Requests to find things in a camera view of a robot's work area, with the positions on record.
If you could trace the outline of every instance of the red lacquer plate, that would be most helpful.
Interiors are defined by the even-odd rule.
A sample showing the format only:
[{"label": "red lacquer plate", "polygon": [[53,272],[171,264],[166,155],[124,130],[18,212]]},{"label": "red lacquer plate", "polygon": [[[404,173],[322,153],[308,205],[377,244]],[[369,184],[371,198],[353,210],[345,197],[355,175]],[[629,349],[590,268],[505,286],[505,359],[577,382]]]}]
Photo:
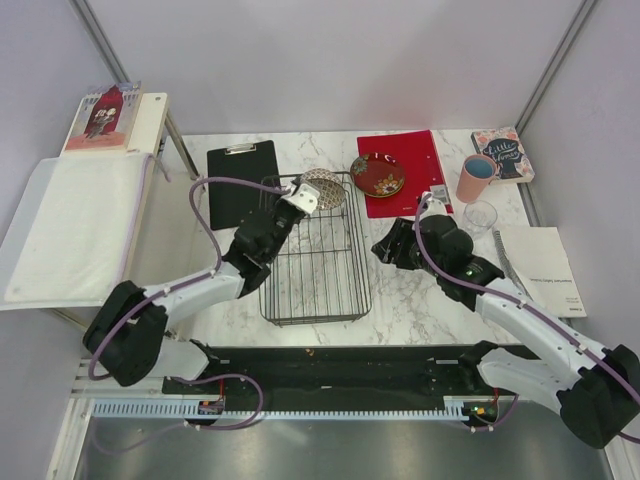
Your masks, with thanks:
[{"label": "red lacquer plate", "polygon": [[391,155],[367,153],[351,164],[351,178],[365,195],[375,198],[390,197],[402,190],[404,168]]}]

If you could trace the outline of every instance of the book cover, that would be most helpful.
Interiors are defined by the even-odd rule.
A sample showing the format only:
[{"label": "book cover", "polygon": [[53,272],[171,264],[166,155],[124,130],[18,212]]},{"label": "book cover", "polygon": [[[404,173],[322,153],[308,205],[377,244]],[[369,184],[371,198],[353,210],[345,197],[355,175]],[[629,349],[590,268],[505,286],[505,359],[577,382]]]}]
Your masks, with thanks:
[{"label": "book cover", "polygon": [[92,89],[82,100],[64,151],[126,150],[141,100],[140,82]]},{"label": "book cover", "polygon": [[498,166],[492,185],[533,180],[535,173],[515,128],[479,130],[471,134],[471,140],[476,152],[493,158]]}]

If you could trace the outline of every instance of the decorative plate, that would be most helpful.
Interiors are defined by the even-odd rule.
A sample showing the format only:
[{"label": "decorative plate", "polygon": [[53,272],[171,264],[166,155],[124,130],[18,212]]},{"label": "decorative plate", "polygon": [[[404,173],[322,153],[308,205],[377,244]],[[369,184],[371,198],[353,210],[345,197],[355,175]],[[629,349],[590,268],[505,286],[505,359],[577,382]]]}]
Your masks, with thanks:
[{"label": "decorative plate", "polygon": [[384,153],[367,153],[356,158],[350,173],[356,187],[370,197],[390,197],[404,186],[404,168]]},{"label": "decorative plate", "polygon": [[344,188],[340,177],[324,168],[314,168],[302,174],[300,179],[318,189],[318,210],[331,210],[344,202]]}]

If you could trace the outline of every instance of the clipboard clip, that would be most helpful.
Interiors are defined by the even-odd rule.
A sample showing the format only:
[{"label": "clipboard clip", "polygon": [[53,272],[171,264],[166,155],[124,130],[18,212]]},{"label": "clipboard clip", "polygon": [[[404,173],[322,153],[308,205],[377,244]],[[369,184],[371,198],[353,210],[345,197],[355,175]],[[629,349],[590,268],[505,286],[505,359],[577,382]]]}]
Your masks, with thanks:
[{"label": "clipboard clip", "polygon": [[256,144],[255,143],[242,143],[240,145],[234,145],[233,147],[229,147],[225,149],[225,155],[235,155],[237,153],[247,153],[247,152],[255,152]]}]

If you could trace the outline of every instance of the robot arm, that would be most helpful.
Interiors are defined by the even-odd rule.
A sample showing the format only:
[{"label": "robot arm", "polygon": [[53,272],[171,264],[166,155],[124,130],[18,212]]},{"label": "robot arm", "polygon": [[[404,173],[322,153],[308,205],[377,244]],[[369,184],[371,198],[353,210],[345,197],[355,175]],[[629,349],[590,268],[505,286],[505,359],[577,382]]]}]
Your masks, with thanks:
[{"label": "robot arm", "polygon": [[127,312],[147,303],[115,333],[99,358],[120,385],[133,385],[149,374],[191,380],[202,373],[206,355],[194,343],[171,340],[166,331],[205,308],[248,295],[269,276],[269,265],[293,227],[318,207],[320,192],[298,183],[270,211],[255,211],[243,220],[218,269],[160,285],[140,288],[126,281],[114,288],[82,343],[95,354]]},{"label": "robot arm", "polygon": [[[565,425],[585,443],[603,448],[640,413],[640,406],[583,351],[593,352],[597,359],[640,390],[637,356],[623,345],[608,350],[535,305],[513,282],[504,278],[499,268],[473,255],[471,238],[457,227],[453,218],[443,214],[440,202],[432,201],[431,205],[420,219],[420,235],[439,269],[466,284],[519,298],[519,305],[497,295],[461,286],[434,272],[418,248],[412,221],[397,219],[387,236],[373,246],[373,253],[383,263],[434,274],[449,298],[497,323],[539,358],[525,360],[495,344],[480,342],[460,358],[471,382],[483,381],[544,405],[559,414]],[[523,308],[525,304],[543,313],[550,324]],[[570,343],[558,330],[575,338],[579,347]]]}]

